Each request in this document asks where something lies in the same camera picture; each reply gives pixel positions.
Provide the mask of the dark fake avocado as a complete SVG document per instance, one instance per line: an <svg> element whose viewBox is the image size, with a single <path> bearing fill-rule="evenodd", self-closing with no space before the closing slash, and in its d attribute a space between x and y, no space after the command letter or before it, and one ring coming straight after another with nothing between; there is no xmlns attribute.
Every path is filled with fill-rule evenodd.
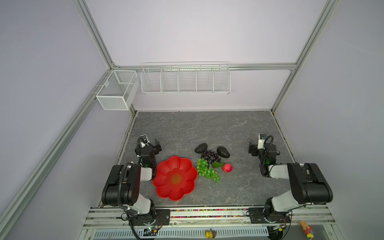
<svg viewBox="0 0 384 240"><path fill-rule="evenodd" d="M208 145L207 143L202 143L200 145L198 145L196 148L195 148L195 153L197 154L202 154L204 152L206 152L208 149Z"/></svg>
<svg viewBox="0 0 384 240"><path fill-rule="evenodd" d="M223 146L217 147L217 153L221 158L225 158L225 159L228 159L231 156L229 151Z"/></svg>

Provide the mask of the red fake peach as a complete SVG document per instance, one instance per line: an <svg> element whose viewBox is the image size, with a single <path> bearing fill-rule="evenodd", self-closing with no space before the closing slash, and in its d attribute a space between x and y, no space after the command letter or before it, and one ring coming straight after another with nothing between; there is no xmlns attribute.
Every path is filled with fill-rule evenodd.
<svg viewBox="0 0 384 240"><path fill-rule="evenodd" d="M223 171L226 172L226 173L230 173L233 171L233 166L229 163L223 165L222 167Z"/></svg>

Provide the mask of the purple fake grape bunch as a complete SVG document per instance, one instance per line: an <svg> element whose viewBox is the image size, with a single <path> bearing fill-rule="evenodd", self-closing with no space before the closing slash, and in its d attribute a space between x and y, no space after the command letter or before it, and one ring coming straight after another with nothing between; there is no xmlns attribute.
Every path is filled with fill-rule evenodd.
<svg viewBox="0 0 384 240"><path fill-rule="evenodd" d="M201 154L201 158L213 165L215 162L221 163L222 159L215 151L207 150Z"/></svg>

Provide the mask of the green fake grape bunch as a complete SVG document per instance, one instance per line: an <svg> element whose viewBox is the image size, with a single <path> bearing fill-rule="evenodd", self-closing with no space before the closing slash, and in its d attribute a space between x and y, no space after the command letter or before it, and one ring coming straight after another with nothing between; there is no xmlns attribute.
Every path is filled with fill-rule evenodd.
<svg viewBox="0 0 384 240"><path fill-rule="evenodd" d="M205 159L197 159L197 171L199 176L211 179L216 183L220 182L221 178L218 172L210 168L208 161Z"/></svg>

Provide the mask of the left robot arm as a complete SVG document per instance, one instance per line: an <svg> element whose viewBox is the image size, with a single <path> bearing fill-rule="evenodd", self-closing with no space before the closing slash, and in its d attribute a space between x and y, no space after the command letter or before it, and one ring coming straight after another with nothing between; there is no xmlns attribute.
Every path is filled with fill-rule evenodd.
<svg viewBox="0 0 384 240"><path fill-rule="evenodd" d="M129 219L154 221L155 204L140 194L140 184L155 179L158 165L156 155L161 151L162 147L158 140L155 140L153 145L146 135L140 136L135 148L138 162L112 167L102 191L102 204L122 209Z"/></svg>

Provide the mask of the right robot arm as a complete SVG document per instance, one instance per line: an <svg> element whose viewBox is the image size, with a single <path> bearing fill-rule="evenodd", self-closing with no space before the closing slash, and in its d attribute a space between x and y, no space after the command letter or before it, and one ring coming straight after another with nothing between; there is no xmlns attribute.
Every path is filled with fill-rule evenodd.
<svg viewBox="0 0 384 240"><path fill-rule="evenodd" d="M325 204L333 200L333 191L317 164L277 164L278 151L276 145L271 143L263 144L262 147L250 143L249 154L259 158L263 177L290 182L288 191L267 199L262 210L266 222L276 222L277 217L306 205Z"/></svg>

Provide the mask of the red flower-shaped fruit bowl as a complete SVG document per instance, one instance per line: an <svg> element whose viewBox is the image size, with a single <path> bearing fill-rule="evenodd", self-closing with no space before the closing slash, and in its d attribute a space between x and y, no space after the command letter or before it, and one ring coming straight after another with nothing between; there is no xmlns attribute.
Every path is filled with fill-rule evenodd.
<svg viewBox="0 0 384 240"><path fill-rule="evenodd" d="M159 163L153 185L160 198L176 202L194 191L197 177L190 159L172 156Z"/></svg>

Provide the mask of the white mesh box basket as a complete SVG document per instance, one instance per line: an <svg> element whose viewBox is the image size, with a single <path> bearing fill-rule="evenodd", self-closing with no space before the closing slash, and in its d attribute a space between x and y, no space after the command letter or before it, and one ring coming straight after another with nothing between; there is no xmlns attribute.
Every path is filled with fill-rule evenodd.
<svg viewBox="0 0 384 240"><path fill-rule="evenodd" d="M96 97L104 110L129 111L139 85L136 71L112 70Z"/></svg>

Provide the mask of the orange toy figure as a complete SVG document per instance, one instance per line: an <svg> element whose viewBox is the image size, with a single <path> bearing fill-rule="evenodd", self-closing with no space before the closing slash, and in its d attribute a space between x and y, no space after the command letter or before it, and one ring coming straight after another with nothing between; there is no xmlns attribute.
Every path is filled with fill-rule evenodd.
<svg viewBox="0 0 384 240"><path fill-rule="evenodd" d="M305 222L305 221L301 221L300 224L301 224L303 232L305 233L307 238L312 240L315 237L314 236L315 232L314 232L313 228L310 225L308 225L307 222Z"/></svg>

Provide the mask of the small yellow round toy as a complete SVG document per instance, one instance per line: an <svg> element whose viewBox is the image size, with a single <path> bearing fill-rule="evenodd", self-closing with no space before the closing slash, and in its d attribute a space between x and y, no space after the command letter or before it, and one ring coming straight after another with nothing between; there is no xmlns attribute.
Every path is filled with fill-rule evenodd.
<svg viewBox="0 0 384 240"><path fill-rule="evenodd" d="M214 230L206 230L205 231L205 237L207 239L214 239L217 236L217 232Z"/></svg>

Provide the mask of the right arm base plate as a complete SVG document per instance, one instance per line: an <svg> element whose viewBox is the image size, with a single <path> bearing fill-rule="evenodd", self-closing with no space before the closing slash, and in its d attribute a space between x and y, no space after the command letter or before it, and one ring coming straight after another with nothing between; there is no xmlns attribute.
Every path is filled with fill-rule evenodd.
<svg viewBox="0 0 384 240"><path fill-rule="evenodd" d="M246 216L252 224L289 224L291 222L289 213L267 213L264 207L248 208Z"/></svg>

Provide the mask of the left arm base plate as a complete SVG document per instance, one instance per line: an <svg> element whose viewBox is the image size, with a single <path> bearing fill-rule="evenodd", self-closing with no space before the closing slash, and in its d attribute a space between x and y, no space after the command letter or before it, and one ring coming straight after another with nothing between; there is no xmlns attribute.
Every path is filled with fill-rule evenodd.
<svg viewBox="0 0 384 240"><path fill-rule="evenodd" d="M136 215L130 217L134 226L168 226L171 220L171 210L170 209L155 209L155 211L150 211L146 215Z"/></svg>

